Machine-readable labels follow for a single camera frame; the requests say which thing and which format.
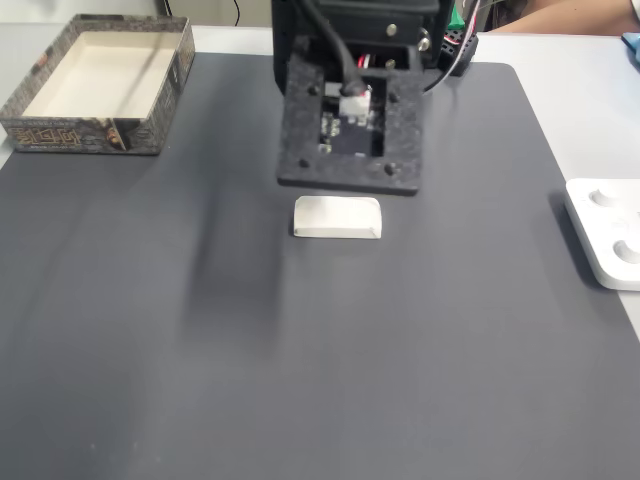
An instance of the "white foam block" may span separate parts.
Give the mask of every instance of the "white foam block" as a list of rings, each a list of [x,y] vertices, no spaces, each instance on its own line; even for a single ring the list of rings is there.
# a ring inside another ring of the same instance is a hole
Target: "white foam block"
[[[380,238],[380,204],[369,197],[300,197],[293,215],[296,237]]]
[[[575,178],[566,200],[598,281],[640,290],[640,180]]]

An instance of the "electronic component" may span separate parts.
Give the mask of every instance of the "electronic component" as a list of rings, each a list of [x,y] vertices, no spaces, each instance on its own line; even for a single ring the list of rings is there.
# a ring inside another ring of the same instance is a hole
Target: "electronic component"
[[[442,43],[440,60],[438,61],[438,67],[441,70],[446,70],[451,66],[451,62],[453,62],[453,60],[455,59],[456,53],[460,48],[460,43],[462,42],[463,35],[463,30],[447,30],[444,36],[444,42]],[[465,70],[471,63],[471,59],[475,55],[477,48],[478,36],[474,33],[465,43],[462,57],[460,57],[460,61],[451,71],[451,76],[460,77],[465,72]]]
[[[453,0],[272,0],[281,184],[418,191],[424,70],[438,65],[452,9]]]

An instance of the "human arm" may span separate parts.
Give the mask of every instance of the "human arm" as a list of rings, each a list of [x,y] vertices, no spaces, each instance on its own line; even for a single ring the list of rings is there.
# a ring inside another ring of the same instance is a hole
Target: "human arm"
[[[640,32],[631,0],[565,0],[495,32],[621,35]]]

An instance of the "black cable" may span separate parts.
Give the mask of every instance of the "black cable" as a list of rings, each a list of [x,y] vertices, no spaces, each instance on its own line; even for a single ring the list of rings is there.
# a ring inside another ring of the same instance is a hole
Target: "black cable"
[[[236,0],[233,0],[233,3],[236,4],[236,10],[238,10],[238,16],[236,17],[236,24],[234,25],[234,27],[237,27],[238,22],[240,21],[240,7],[238,6],[238,2]]]
[[[453,59],[453,62],[451,62],[451,65],[449,65],[449,68],[447,68],[444,72],[442,72],[442,75],[440,75],[440,77],[435,82],[433,82],[431,85],[426,87],[422,93],[430,92],[431,90],[436,88],[438,85],[444,82],[447,78],[449,78],[449,75],[451,75],[451,72],[453,72],[455,68],[458,66],[458,63],[462,58],[462,54],[464,53],[464,47],[469,41],[469,39],[471,38],[471,35],[473,35],[473,30],[476,26],[476,15],[478,13],[479,6],[480,6],[480,0],[473,0],[473,4],[471,5],[471,14],[467,19],[467,22],[466,22],[467,24],[464,27],[464,33],[462,35],[462,40],[460,41],[460,45],[458,46],[458,52],[456,53],[456,56]]]
[[[316,28],[322,38],[326,40],[333,51],[333,55],[342,68],[342,88],[340,93],[345,97],[355,97],[362,95],[367,90],[367,85],[362,81],[358,73],[351,52],[340,38],[340,35],[333,29],[326,18],[320,13],[313,0],[297,0],[302,13],[307,20]]]

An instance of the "dark gray mat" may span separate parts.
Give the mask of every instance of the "dark gray mat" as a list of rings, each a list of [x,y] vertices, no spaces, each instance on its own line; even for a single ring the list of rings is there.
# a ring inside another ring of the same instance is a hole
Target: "dark gray mat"
[[[602,480],[640,345],[513,71],[427,100],[380,241],[295,239],[271,59],[198,54],[159,158],[0,171],[0,478]]]

